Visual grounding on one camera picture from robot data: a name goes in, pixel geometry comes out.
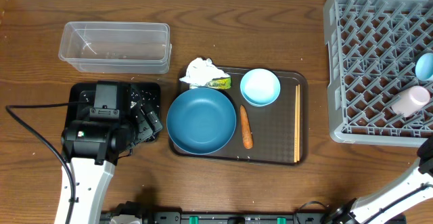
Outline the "dark blue bowl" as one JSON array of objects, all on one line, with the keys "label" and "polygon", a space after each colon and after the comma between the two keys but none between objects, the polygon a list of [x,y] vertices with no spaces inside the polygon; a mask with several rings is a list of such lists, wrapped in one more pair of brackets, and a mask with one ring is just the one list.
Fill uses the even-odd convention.
[{"label": "dark blue bowl", "polygon": [[236,124],[237,115],[229,98],[205,87],[180,94],[170,105],[166,118],[172,142],[197,155],[225,147],[235,133]]}]

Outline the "pale pink cup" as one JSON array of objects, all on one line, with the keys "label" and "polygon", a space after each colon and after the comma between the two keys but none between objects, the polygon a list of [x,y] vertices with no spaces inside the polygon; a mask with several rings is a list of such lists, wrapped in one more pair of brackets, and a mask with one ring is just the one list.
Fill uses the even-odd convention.
[{"label": "pale pink cup", "polygon": [[402,114],[404,117],[418,112],[430,101],[429,91],[419,85],[400,92],[398,96],[399,99],[391,105],[391,108],[396,114]]}]

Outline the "light blue cup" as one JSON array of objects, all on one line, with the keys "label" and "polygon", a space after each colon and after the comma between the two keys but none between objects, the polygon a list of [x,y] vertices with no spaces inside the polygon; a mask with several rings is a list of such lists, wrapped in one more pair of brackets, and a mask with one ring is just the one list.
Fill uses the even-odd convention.
[{"label": "light blue cup", "polygon": [[418,58],[415,75],[421,81],[433,80],[433,53],[425,53]]}]

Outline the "pile of white rice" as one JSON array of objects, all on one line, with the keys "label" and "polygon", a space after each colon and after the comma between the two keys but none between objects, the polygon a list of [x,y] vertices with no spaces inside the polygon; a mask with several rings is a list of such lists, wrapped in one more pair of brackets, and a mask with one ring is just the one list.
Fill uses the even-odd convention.
[{"label": "pile of white rice", "polygon": [[[92,106],[95,101],[95,83],[80,84],[76,93],[76,99],[70,96],[70,101],[87,102]],[[160,86],[156,83],[133,83],[131,86],[131,116],[142,114],[145,116],[152,110],[156,116],[160,116]]]}]

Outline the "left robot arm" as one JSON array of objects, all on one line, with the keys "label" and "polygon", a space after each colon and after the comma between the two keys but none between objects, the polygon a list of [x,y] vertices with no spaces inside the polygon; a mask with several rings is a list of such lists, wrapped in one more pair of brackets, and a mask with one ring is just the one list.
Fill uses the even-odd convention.
[{"label": "left robot arm", "polygon": [[61,135],[62,190],[56,223],[99,223],[118,160],[156,140],[160,121],[156,83],[98,81],[70,90]]}]

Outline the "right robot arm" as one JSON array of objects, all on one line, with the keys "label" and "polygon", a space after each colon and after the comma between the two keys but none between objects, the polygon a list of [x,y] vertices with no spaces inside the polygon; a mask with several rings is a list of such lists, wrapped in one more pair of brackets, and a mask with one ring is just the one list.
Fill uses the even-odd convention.
[{"label": "right robot arm", "polygon": [[405,210],[432,198],[432,138],[417,150],[415,162],[398,179],[376,193],[355,198],[323,223],[386,223]]}]

